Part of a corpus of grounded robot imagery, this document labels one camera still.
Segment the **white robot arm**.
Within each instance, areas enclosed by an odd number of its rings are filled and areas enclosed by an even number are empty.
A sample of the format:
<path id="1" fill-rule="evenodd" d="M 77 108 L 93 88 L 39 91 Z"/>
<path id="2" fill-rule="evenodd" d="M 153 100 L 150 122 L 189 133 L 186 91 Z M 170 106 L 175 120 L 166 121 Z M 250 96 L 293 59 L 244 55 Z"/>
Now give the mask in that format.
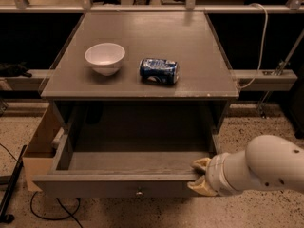
<path id="1" fill-rule="evenodd" d="M 252 139 L 237 153 L 193 161 L 203 173 L 187 186 L 203 196 L 233 196 L 247 190 L 304 193 L 304 150 L 273 135 Z"/>

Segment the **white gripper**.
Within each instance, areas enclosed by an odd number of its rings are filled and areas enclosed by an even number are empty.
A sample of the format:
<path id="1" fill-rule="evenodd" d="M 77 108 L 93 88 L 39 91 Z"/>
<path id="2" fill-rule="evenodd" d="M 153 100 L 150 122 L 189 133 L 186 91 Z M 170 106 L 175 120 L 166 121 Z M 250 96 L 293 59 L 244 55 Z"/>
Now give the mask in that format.
<path id="1" fill-rule="evenodd" d="M 189 181 L 187 187 L 206 197 L 240 195 L 244 191 L 242 188 L 244 163 L 244 152 L 223 153 L 216 155 L 212 160 L 210 158 L 195 160 L 191 163 L 191 167 L 196 172 L 206 175 L 195 181 Z"/>

